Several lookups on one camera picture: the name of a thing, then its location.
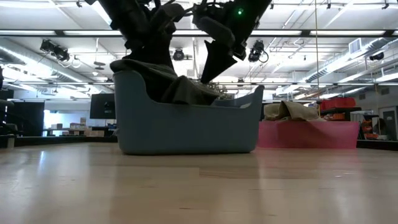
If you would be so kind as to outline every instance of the ceiling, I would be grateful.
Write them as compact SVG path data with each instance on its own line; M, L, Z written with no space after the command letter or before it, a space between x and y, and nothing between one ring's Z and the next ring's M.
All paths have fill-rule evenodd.
M190 7L199 0L176 0L184 8ZM398 29L396 0L388 0L390 6L384 7L384 0L331 0L331 8L327 9L327 0L274 0L274 8L269 9L260 21L259 29ZM109 19L106 18L99 4L89 6L82 2L83 7L77 7L75 0L22 0L0 1L0 29L109 29ZM195 29L190 17L183 18L176 24L177 29ZM40 51L41 37L7 37L8 40L29 49L53 62L56 60L50 55ZM98 50L95 38L50 38L56 44L68 49L69 53L80 59L79 63L73 62L73 66L67 69L83 75L89 80L104 82L112 77L109 64L116 59L121 59L129 52L124 48L122 38L100 38ZM342 52L348 50L348 44L356 38L250 38L249 48L256 40L262 40L269 54L267 63L250 63L246 60L239 61L236 65L222 73L216 82L236 82L238 78L245 78L247 82L299 82L308 71L323 64ZM174 62L178 75L192 76L194 64L198 73L203 71L206 62L206 37L175 37L170 45L170 50L182 48L185 54L193 55L194 46L195 61L184 60ZM396 58L396 44L391 44L385 50L385 61ZM102 71L96 71L94 61L104 62L106 66ZM328 82L339 82L341 74L343 78L361 72L369 66L376 66L382 61L364 62L363 57L356 58L346 66L339 67ZM270 90L276 90L278 86L268 86Z

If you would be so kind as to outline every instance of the computer monitor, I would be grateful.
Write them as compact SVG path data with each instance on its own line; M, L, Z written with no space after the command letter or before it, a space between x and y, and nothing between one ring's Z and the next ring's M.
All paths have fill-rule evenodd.
M91 96L90 119L116 119L113 93Z

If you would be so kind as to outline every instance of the light wood floor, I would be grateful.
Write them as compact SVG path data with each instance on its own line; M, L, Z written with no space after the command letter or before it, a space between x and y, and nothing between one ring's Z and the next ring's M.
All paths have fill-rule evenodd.
M398 153L124 156L117 144L0 152L1 224L398 223Z

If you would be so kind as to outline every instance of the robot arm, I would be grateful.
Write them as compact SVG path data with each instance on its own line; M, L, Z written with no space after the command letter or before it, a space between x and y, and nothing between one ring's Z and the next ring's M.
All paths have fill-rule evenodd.
M97 0L85 1L93 4ZM140 52L137 55L145 55L141 54L142 51L159 44L159 40L170 44L171 36L176 31L174 22L192 15L193 23L214 39L212 43L206 42L208 58L201 77L202 83L208 83L236 63L233 56L240 60L246 58L246 41L272 0L225 3L202 0L189 9L174 3L175 0L164 5L160 0L154 0L155 8L152 10L146 7L151 0L98 1L112 20L111 28L120 30L126 39L125 47L131 49L133 54ZM168 49L169 46L167 53L163 54L168 58L158 61L172 67Z

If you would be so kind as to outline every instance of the blue-gray bin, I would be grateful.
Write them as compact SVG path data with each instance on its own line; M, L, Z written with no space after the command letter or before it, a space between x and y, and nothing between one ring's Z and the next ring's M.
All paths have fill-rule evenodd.
M235 100L200 106L151 100L137 72L115 73L114 84L118 141L125 154L249 153L256 147L263 86Z

